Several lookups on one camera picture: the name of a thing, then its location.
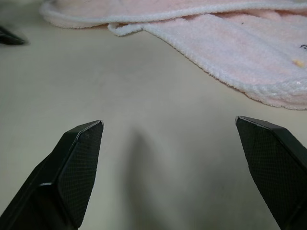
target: white table surface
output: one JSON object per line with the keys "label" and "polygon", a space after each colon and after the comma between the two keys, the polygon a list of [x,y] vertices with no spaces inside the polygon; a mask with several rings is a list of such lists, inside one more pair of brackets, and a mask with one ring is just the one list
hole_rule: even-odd
{"label": "white table surface", "polygon": [[235,127],[245,115],[307,144],[307,111],[273,108],[146,32],[65,30],[39,3],[1,5],[27,46],[0,46],[0,213],[61,135],[102,119],[84,230],[277,230]]}

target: pink terry cloth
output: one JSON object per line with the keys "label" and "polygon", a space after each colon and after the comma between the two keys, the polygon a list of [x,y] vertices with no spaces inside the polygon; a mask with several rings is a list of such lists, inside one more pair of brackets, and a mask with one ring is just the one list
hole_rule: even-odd
{"label": "pink terry cloth", "polygon": [[40,12],[64,28],[108,23],[120,36],[148,31],[254,100],[307,109],[307,3],[47,0]]}

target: towel fold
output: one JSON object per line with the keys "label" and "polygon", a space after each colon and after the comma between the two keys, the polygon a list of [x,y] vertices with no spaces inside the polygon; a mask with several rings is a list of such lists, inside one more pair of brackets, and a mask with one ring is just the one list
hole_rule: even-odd
{"label": "towel fold", "polygon": [[148,31],[254,100],[307,109],[306,3],[48,0],[40,11],[47,21],[65,28],[108,23],[116,35]]}

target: black object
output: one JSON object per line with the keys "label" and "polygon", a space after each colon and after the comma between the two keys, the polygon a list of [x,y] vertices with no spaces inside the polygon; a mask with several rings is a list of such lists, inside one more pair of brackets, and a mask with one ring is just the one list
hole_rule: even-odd
{"label": "black object", "polygon": [[249,171],[282,230],[307,229],[307,149],[285,128],[239,116]]}
{"label": "black object", "polygon": [[0,43],[5,45],[23,45],[26,41],[0,26]]}
{"label": "black object", "polygon": [[0,230],[75,230],[96,176],[102,121],[66,132],[0,217]]}

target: pink towel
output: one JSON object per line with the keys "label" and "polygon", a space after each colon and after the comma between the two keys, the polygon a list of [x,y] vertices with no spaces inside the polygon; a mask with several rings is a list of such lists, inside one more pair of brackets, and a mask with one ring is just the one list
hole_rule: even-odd
{"label": "pink towel", "polygon": [[148,31],[254,100],[307,109],[307,3],[47,0],[41,13],[65,28],[108,23],[116,35]]}

